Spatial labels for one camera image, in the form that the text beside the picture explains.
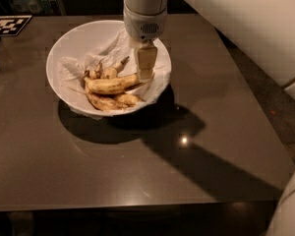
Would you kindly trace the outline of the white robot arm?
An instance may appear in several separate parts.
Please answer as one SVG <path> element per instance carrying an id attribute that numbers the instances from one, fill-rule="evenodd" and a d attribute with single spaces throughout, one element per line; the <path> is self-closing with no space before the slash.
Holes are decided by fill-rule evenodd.
<path id="1" fill-rule="evenodd" d="M 184 0 L 295 100 L 295 0 Z M 124 0 L 124 23 L 141 81 L 151 78 L 153 41 L 165 28 L 167 0 Z"/>

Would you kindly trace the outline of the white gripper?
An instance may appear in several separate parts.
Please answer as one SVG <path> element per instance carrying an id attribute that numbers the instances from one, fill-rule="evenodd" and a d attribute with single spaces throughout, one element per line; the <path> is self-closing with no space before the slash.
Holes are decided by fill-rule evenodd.
<path id="1" fill-rule="evenodd" d="M 153 41 L 163 34 L 166 17 L 167 0 L 124 0 L 125 29 L 141 82 L 153 75 L 158 52 Z"/>

